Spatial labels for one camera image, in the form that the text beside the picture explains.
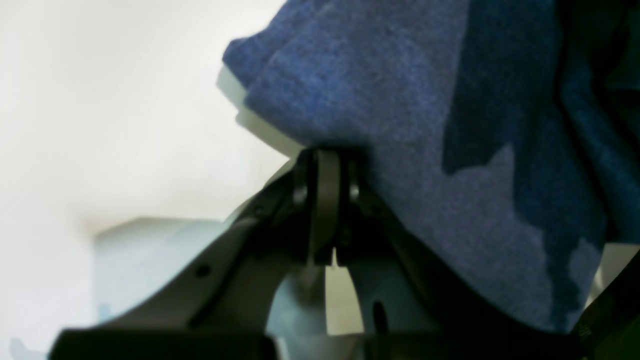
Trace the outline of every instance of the screw hole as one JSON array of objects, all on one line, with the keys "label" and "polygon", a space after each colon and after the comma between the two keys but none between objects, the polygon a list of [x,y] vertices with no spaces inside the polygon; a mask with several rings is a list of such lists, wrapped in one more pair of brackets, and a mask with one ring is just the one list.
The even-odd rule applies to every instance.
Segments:
[{"label": "screw hole", "polygon": [[209,273],[211,273],[211,267],[209,267],[209,265],[200,265],[196,269],[196,276],[197,277],[205,277],[205,276],[209,275]]}]

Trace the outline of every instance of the white wall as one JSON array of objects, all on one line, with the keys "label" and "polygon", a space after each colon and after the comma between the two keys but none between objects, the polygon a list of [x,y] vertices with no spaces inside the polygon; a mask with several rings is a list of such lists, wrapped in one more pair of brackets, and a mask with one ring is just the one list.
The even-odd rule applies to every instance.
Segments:
[{"label": "white wall", "polygon": [[93,237],[223,220],[287,158],[216,87],[284,0],[0,0],[0,359],[96,320]]}]

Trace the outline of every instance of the blue fabric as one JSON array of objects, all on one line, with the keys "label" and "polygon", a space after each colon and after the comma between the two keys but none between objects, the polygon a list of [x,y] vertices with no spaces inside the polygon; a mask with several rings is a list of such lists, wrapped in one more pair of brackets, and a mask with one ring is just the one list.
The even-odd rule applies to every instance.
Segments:
[{"label": "blue fabric", "polygon": [[640,77],[631,2],[595,30],[565,3],[290,0],[224,62],[284,133],[366,153],[372,187],[484,298],[567,332],[604,242],[640,242]]}]

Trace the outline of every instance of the blue towel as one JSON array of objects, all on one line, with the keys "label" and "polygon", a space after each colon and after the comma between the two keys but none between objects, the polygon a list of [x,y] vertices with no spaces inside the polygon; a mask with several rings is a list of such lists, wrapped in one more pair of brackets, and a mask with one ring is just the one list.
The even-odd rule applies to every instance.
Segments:
[{"label": "blue towel", "polygon": [[366,153],[480,295],[568,332],[604,243],[640,242],[637,1],[578,3],[289,0],[223,60],[284,133]]}]

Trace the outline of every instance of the black plastic part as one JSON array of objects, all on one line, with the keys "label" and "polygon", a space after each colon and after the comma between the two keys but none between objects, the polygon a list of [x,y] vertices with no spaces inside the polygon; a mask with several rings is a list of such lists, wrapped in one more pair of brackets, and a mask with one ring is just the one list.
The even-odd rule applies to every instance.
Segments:
[{"label": "black plastic part", "polygon": [[[319,353],[292,352],[298,359],[578,358],[575,338],[502,314],[409,234],[361,180],[362,162],[349,152],[303,151],[172,282],[111,322],[65,331],[51,358],[273,359],[264,333],[278,287],[314,288],[334,248],[353,278],[366,334],[315,336]],[[297,337],[288,347],[304,344]]]},{"label": "black plastic part", "polygon": [[95,329],[65,331],[50,359],[275,360],[277,356],[271,339],[261,334]]}]

